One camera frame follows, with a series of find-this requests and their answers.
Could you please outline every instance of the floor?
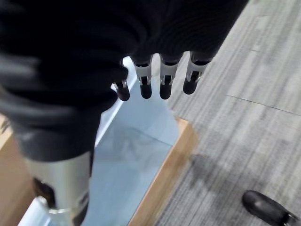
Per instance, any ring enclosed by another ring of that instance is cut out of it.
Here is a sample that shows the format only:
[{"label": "floor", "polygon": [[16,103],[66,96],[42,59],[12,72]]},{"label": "floor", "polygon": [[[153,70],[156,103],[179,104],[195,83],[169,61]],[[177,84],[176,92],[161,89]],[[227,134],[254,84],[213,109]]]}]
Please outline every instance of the floor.
[{"label": "floor", "polygon": [[301,0],[252,0],[192,96],[183,57],[168,102],[200,142],[157,226],[266,225],[243,209],[247,189],[301,216],[300,40]]}]

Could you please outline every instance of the robotic finger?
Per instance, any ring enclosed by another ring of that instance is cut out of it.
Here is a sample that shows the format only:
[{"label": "robotic finger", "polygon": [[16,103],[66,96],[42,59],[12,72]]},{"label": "robotic finger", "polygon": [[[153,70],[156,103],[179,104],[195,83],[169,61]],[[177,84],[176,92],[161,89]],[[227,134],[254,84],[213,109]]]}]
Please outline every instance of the robotic finger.
[{"label": "robotic finger", "polygon": [[145,57],[132,56],[133,63],[135,65],[137,78],[140,84],[141,96],[144,99],[151,97],[151,61],[153,55]]},{"label": "robotic finger", "polygon": [[200,80],[210,61],[211,59],[204,59],[198,52],[190,52],[186,78],[183,85],[184,93],[188,95],[194,93],[197,88],[198,81]]},{"label": "robotic finger", "polygon": [[160,97],[164,100],[170,97],[175,73],[182,56],[183,53],[174,56],[160,54]]}]

